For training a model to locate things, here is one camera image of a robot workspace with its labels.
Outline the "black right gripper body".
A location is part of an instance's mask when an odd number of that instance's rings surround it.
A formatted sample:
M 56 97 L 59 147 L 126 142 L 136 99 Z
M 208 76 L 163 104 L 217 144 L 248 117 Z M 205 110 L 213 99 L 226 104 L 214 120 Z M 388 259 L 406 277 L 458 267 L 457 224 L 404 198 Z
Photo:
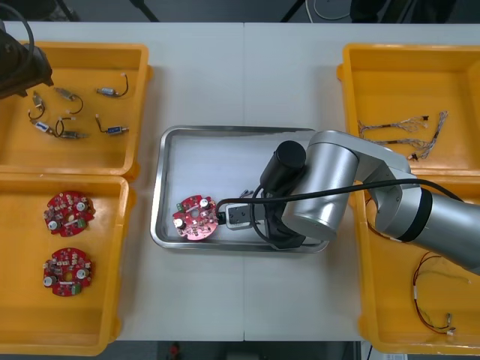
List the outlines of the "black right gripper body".
M 265 213 L 265 230 L 268 243 L 279 250 L 299 248 L 305 237 L 288 228 L 281 220 L 278 211 L 268 210 Z

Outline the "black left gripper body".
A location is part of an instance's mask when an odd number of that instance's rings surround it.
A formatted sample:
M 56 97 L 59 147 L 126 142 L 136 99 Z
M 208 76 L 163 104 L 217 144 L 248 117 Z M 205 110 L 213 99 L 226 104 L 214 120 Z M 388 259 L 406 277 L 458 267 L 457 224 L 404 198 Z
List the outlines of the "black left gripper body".
M 24 88 L 30 89 L 34 86 L 44 84 L 53 86 L 53 69 L 47 60 L 44 51 L 37 46 L 34 47 L 33 58 L 24 73 Z

